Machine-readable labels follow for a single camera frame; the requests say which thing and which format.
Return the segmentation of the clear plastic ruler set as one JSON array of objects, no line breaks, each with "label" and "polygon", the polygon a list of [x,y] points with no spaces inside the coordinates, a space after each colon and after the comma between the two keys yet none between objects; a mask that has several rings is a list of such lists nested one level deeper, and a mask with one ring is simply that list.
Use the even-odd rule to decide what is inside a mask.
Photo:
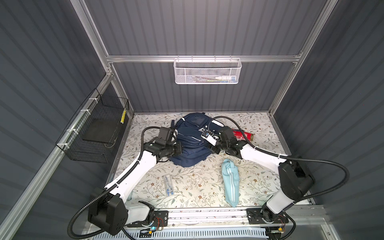
[{"label": "clear plastic ruler set", "polygon": [[163,181],[165,184],[166,195],[168,197],[173,196],[174,195],[174,187],[173,187],[172,177],[170,175],[164,175]]}]

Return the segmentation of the light blue pencil pouch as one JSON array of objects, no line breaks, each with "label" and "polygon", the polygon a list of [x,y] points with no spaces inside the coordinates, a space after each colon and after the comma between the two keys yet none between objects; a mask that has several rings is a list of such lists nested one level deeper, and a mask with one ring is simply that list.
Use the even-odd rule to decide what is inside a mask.
[{"label": "light blue pencil pouch", "polygon": [[222,163],[222,177],[225,188],[226,202],[233,208],[239,204],[240,177],[238,167],[233,161],[225,159]]}]

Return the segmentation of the pens in white basket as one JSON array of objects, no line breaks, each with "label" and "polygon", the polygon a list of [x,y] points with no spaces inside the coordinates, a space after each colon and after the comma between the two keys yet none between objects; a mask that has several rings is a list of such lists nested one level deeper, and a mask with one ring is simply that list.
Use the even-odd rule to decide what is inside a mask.
[{"label": "pens in white basket", "polygon": [[236,76],[192,76],[193,83],[237,84]]}]

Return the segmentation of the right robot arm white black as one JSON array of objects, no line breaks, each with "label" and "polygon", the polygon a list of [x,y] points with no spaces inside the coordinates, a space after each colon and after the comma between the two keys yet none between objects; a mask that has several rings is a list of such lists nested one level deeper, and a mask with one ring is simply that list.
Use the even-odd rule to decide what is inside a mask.
[{"label": "right robot arm white black", "polygon": [[276,221],[283,211],[302,201],[315,183],[306,164],[254,147],[248,139],[239,141],[227,126],[213,133],[205,130],[202,138],[211,144],[214,152],[223,150],[230,156],[254,162],[279,175],[280,189],[263,204],[260,211],[263,221],[268,224]]}]

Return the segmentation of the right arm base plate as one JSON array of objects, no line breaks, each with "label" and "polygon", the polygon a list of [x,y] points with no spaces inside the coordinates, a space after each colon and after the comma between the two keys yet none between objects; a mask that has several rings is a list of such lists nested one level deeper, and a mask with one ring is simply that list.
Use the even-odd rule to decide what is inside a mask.
[{"label": "right arm base plate", "polygon": [[263,208],[248,208],[246,215],[249,224],[287,224],[290,222],[289,218],[283,213],[275,214],[268,209]]}]

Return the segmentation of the navy blue student backpack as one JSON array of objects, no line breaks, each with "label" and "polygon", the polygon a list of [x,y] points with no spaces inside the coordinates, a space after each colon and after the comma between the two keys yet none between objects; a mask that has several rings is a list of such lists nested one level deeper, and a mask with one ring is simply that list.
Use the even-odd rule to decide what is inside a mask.
[{"label": "navy blue student backpack", "polygon": [[212,154],[210,143],[202,138],[203,132],[209,128],[216,133],[224,124],[213,120],[205,113],[190,113],[180,118],[176,124],[177,140],[181,143],[182,153],[169,157],[177,166],[189,168],[204,161]]}]

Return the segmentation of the red card pack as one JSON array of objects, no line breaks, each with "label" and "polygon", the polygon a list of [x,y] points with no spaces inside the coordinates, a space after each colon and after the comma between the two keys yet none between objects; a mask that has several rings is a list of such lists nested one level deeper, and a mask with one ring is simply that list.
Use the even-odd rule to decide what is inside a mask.
[{"label": "red card pack", "polygon": [[248,133],[248,132],[244,132],[244,134],[242,133],[242,131],[240,130],[237,130],[237,129],[233,129],[233,133],[234,133],[234,136],[237,138],[237,140],[246,140],[248,139],[250,142],[253,141],[253,138],[254,138],[254,134],[251,134],[251,133]]}]

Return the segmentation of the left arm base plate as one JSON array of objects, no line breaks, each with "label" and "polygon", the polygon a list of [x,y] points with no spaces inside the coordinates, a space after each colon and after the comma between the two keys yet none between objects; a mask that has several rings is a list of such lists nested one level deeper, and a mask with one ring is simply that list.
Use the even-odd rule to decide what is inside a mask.
[{"label": "left arm base plate", "polygon": [[169,220],[169,211],[154,211],[150,216],[144,221],[134,222],[129,224],[131,228],[141,228],[141,227],[167,227]]}]

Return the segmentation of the aluminium front rail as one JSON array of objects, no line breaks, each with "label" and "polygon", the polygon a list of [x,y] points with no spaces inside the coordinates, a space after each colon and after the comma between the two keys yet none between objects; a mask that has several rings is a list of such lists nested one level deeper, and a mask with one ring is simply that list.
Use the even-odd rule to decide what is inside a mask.
[{"label": "aluminium front rail", "polygon": [[[250,226],[249,207],[166,209],[167,220],[156,226],[166,229],[225,228]],[[294,205],[286,211],[297,226],[329,225],[330,218],[322,205]]]}]

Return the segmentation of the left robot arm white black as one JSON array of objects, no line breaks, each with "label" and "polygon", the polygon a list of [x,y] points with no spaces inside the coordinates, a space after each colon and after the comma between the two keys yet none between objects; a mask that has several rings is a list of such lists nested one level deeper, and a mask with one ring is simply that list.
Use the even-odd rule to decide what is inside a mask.
[{"label": "left robot arm white black", "polygon": [[[145,131],[159,130],[157,137],[144,142]],[[155,167],[162,158],[178,156],[182,153],[181,143],[177,140],[174,127],[147,127],[141,135],[141,151],[131,165],[115,180],[97,189],[93,198],[104,196],[91,203],[88,210],[88,222],[97,226],[102,232],[116,235],[129,224],[136,222],[150,225],[155,218],[155,208],[144,201],[128,203],[128,198],[135,186]]]}]

